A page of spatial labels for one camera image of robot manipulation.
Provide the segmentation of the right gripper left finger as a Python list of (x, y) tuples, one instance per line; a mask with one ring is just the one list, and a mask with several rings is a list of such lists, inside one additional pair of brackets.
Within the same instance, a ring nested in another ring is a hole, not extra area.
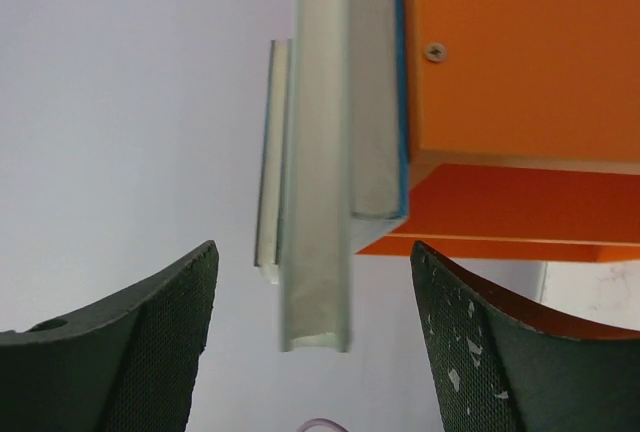
[(97, 302), (2, 332), (2, 430), (185, 430), (218, 264), (206, 241)]

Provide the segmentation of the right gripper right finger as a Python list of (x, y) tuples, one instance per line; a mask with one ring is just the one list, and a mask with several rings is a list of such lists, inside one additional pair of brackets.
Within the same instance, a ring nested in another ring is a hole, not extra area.
[(534, 302), (421, 241), (411, 269), (445, 430), (638, 430), (638, 331)]

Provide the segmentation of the pale Great Gatsby book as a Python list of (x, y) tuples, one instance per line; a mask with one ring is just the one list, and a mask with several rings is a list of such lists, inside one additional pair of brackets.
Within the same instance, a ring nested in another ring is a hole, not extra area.
[(280, 249), (285, 351), (350, 348), (348, 1), (296, 0)]

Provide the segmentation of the dark Wuthering Heights book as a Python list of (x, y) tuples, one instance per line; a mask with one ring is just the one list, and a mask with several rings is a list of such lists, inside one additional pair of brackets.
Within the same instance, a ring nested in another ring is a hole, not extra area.
[(291, 44), (291, 39), (272, 40), (269, 55), (254, 266), (270, 284), (279, 282), (282, 175)]

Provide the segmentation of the teal Jules Verne book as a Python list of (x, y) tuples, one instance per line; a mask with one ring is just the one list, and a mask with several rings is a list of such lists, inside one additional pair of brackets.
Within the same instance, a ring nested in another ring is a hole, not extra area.
[(349, 0), (351, 249), (358, 253), (408, 215), (404, 0)]

